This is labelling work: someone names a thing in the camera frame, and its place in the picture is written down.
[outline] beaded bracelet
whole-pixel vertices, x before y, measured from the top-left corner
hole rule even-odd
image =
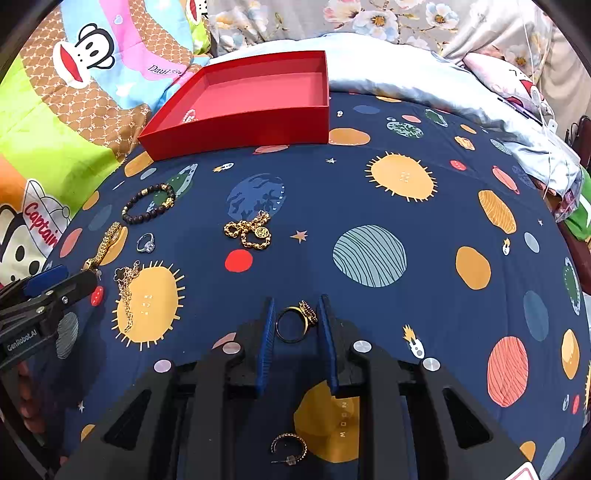
[[[162,190],[163,192],[166,192],[166,194],[168,195],[168,198],[166,198],[162,205],[150,210],[149,212],[142,213],[141,215],[131,216],[127,214],[127,211],[131,207],[133,207],[134,203],[136,203],[140,198],[145,197],[149,193],[157,192],[158,190]],[[176,197],[177,196],[174,192],[174,188],[171,185],[167,185],[165,183],[150,185],[149,187],[144,188],[141,192],[138,192],[136,195],[131,197],[131,199],[127,202],[127,204],[123,207],[123,210],[121,211],[121,218],[128,225],[148,222],[152,218],[156,218],[158,215],[163,214],[166,210],[172,207],[174,205],[174,199]]]

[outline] floral fabric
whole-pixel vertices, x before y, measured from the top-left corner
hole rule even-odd
[[[456,63],[478,51],[503,58],[535,82],[553,26],[531,0],[216,0],[208,9],[214,55],[343,31],[432,50]]]

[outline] star print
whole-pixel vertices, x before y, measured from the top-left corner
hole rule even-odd
[[[307,231],[308,230],[304,230],[303,232],[300,232],[299,230],[296,230],[297,233],[295,235],[291,235],[290,238],[295,238],[296,240],[299,240],[300,243],[302,240],[305,242],[306,237],[307,237],[307,235],[306,235]]]

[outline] red box lid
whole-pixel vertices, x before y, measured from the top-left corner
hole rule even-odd
[[[325,144],[324,51],[271,53],[199,70],[154,115],[139,141],[153,160],[261,145]]]

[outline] pink pillow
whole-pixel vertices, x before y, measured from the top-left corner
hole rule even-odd
[[[520,69],[505,60],[480,53],[466,55],[464,64],[491,92],[516,103],[534,115],[539,115],[538,108],[531,98],[532,88],[537,88]],[[540,99],[542,114],[554,116],[552,108],[541,93]]]

